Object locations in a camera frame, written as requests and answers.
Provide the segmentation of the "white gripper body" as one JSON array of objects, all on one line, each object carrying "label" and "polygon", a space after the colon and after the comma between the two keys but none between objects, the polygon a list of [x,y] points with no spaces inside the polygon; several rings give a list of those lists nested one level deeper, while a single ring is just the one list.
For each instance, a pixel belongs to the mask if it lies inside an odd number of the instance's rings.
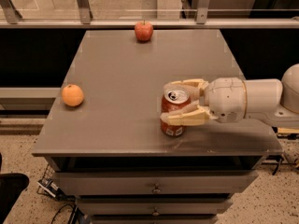
[{"label": "white gripper body", "polygon": [[221,77],[210,82],[204,91],[204,103],[211,118],[220,123],[243,119],[246,110],[246,89],[237,77]]}]

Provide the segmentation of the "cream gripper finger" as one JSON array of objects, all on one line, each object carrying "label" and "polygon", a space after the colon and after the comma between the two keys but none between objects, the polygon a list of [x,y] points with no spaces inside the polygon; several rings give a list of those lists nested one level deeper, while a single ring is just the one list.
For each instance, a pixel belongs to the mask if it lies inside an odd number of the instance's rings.
[{"label": "cream gripper finger", "polygon": [[177,114],[162,113],[160,116],[161,121],[173,126],[200,126],[215,118],[208,106],[201,106],[198,102],[191,102]]},{"label": "cream gripper finger", "polygon": [[201,78],[195,78],[169,82],[164,85],[164,91],[171,88],[182,88],[189,94],[192,100],[198,100],[201,96],[204,95],[204,89],[207,86],[207,81]]}]

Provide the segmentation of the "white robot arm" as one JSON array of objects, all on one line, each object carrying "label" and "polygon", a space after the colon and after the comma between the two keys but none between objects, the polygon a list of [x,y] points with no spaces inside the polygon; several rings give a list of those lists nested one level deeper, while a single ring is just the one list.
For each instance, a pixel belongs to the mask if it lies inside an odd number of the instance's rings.
[{"label": "white robot arm", "polygon": [[211,82],[174,81],[164,86],[164,95],[191,100],[177,110],[161,114],[161,121],[172,126],[242,119],[257,119],[272,127],[296,129],[299,126],[299,64],[288,68],[281,79],[219,77]]}]

